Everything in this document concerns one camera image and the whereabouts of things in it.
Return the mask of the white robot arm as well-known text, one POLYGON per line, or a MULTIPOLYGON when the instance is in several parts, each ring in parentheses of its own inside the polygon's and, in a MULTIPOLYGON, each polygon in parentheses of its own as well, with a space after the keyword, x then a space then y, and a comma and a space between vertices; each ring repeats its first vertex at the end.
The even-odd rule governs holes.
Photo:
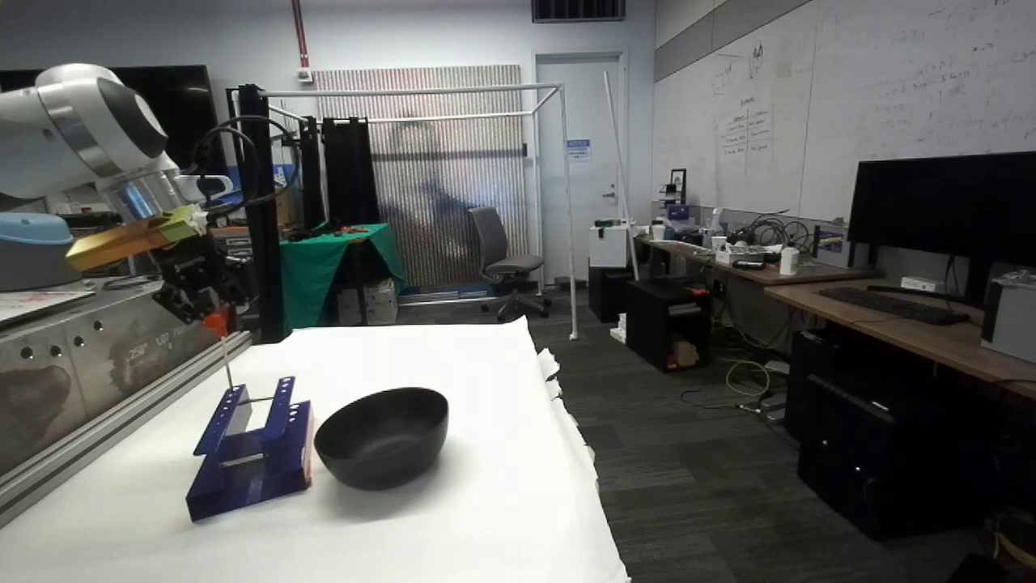
POLYGON ((0 95, 0 288, 79 281, 129 256, 207 232, 196 176, 167 152, 154 106, 110 69, 69 62, 0 95), (102 198, 118 226, 74 236, 35 200, 102 198))

